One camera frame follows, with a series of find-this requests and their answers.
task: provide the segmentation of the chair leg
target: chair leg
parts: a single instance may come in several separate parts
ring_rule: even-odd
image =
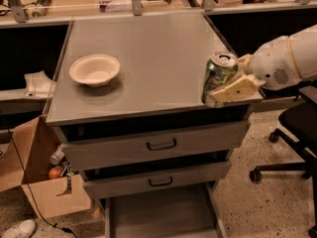
[[[293,141],[290,137],[288,137],[287,134],[279,129],[275,129],[274,132],[269,135],[269,140],[276,143],[278,137],[281,137],[285,141],[285,143],[290,146],[304,161],[309,162],[315,159],[315,157],[313,157],[304,149],[304,147],[301,146],[300,142]]]
[[[275,164],[275,165],[264,165],[256,166],[250,172],[250,180],[255,183],[259,183],[262,180],[262,172],[267,171],[307,171],[306,163],[287,163],[287,164]]]

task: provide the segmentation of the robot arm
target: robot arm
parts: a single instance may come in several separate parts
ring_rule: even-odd
[[[317,76],[317,25],[268,42],[241,60],[246,74],[266,82],[262,88],[279,90],[309,80]]]
[[[207,94],[208,106],[246,99],[259,87],[280,90],[316,79],[317,25],[262,45],[253,55],[239,58],[238,65],[237,73],[226,85]]]

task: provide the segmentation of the shoe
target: shoe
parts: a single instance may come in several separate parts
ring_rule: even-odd
[[[28,219],[5,231],[0,238],[29,238],[34,234],[36,228],[37,223],[33,219]]]

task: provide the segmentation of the table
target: table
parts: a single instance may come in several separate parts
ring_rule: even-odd
[[[249,129],[253,101],[262,99],[257,95],[221,109],[202,103],[206,61],[226,49],[200,12],[71,24],[47,124],[84,178],[88,195],[105,209],[108,236],[110,206],[104,198],[118,202],[121,196],[130,200],[212,181],[207,195],[212,214],[217,211],[212,191]],[[119,76],[109,85],[90,88],[71,80],[72,63],[92,54],[120,62]],[[220,230],[217,237],[225,237],[218,217],[212,223]]]

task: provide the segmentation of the chair wheel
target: chair wheel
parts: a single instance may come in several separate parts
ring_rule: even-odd
[[[303,179],[310,179],[311,178],[311,174],[307,171],[307,172],[305,172],[303,175],[301,175],[301,177],[303,178]]]
[[[308,231],[310,238],[317,238],[317,231],[314,228],[315,227],[309,229],[309,231]]]
[[[272,143],[276,143],[279,139],[279,136],[271,132],[268,136],[268,140]]]
[[[262,180],[262,174],[260,170],[258,170],[257,168],[252,170],[249,176],[250,176],[250,180],[254,183],[260,183],[260,181]]]

